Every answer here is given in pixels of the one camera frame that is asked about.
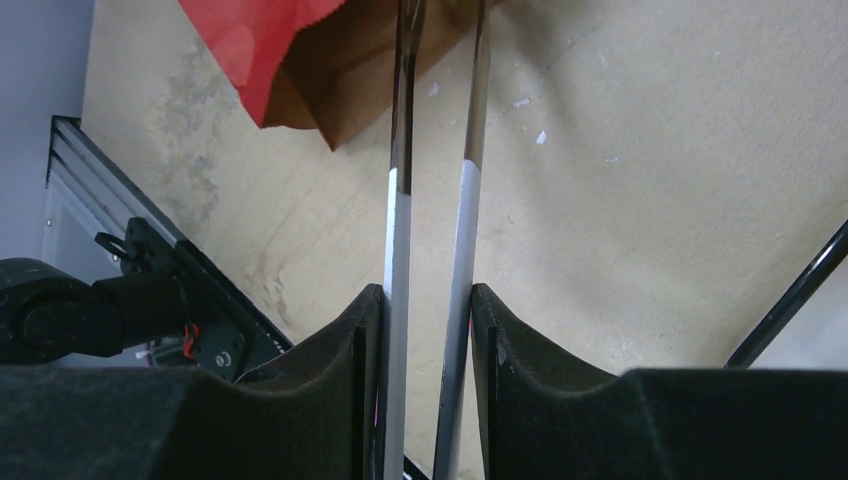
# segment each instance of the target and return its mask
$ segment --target beige wall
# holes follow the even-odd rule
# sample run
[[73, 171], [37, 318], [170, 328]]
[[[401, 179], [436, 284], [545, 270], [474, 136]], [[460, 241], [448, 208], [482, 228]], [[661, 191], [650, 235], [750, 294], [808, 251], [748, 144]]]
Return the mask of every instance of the beige wall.
[[[848, 2], [511, 1], [492, 21], [477, 280], [609, 370], [721, 364], [848, 216]], [[425, 466], [471, 48], [416, 98], [407, 450]], [[84, 130], [295, 340], [381, 281], [388, 126], [335, 154], [258, 131], [175, 0], [97, 4]], [[465, 404], [462, 478], [482, 478]]]

